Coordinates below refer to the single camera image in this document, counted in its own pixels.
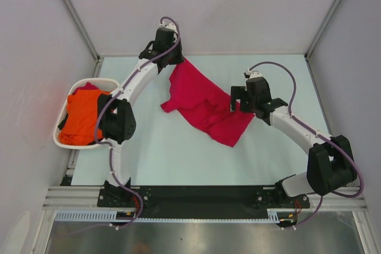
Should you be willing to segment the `crimson red t-shirt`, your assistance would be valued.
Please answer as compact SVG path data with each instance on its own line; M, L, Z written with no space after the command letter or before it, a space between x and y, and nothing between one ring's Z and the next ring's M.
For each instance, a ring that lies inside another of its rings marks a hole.
M178 111L196 129L213 140L234 147L254 118L252 113L230 110L230 95L205 77L191 62L177 65L169 77L166 112Z

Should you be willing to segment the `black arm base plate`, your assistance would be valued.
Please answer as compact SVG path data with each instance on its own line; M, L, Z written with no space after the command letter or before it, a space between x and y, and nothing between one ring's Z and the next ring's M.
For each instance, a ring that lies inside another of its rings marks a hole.
M133 186L132 192L103 186L97 206L139 206L148 219L260 219L269 209L310 208L306 195L289 197L275 186Z

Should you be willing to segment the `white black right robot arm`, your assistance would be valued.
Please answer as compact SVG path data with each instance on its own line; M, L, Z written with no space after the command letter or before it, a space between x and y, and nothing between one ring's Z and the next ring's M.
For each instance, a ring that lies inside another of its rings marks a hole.
M351 145L345 136L321 134L291 112L283 99L273 98L264 77L253 77L244 86L230 88L230 107L252 113L287 135L307 154L307 170L278 182L280 189L274 199L281 207L288 207L299 195L315 193L325 196L352 183L358 178Z

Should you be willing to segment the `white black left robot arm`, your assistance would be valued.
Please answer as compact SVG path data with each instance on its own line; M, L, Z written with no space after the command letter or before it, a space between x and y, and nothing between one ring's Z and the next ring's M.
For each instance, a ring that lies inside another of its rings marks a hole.
M125 206L134 192L130 190L130 174L121 173L121 149L123 143L132 138L136 130L133 105L138 96L168 65L184 61L179 28L174 24L160 24L155 39L139 54L136 67L122 84L109 95L97 99L98 118L95 130L102 131L103 139L95 140L109 147L110 173L104 189L118 206Z

